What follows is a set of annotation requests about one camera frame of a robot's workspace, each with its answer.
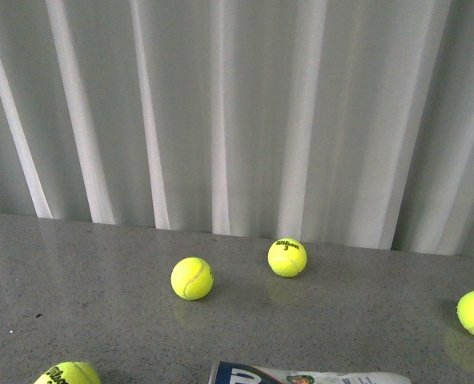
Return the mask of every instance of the speckled gray surface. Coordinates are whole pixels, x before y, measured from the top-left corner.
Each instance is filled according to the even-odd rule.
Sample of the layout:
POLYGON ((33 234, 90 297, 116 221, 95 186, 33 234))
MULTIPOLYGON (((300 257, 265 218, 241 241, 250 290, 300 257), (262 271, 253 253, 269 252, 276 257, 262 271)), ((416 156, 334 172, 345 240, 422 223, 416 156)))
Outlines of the speckled gray surface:
POLYGON ((216 359, 474 382, 454 308, 474 259, 306 244, 307 269, 285 279, 270 244, 0 215, 0 382, 82 360, 104 384, 206 383, 216 359), (169 283, 191 255, 215 275, 197 302, 169 283))

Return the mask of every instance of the sheer curtain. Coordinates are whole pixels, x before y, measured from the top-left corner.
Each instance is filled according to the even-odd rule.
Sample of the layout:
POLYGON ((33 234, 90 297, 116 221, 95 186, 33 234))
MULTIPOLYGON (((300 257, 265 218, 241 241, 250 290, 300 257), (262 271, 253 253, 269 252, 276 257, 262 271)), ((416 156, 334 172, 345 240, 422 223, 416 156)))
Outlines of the sheer curtain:
POLYGON ((0 213, 474 256, 474 1, 0 1, 0 213))

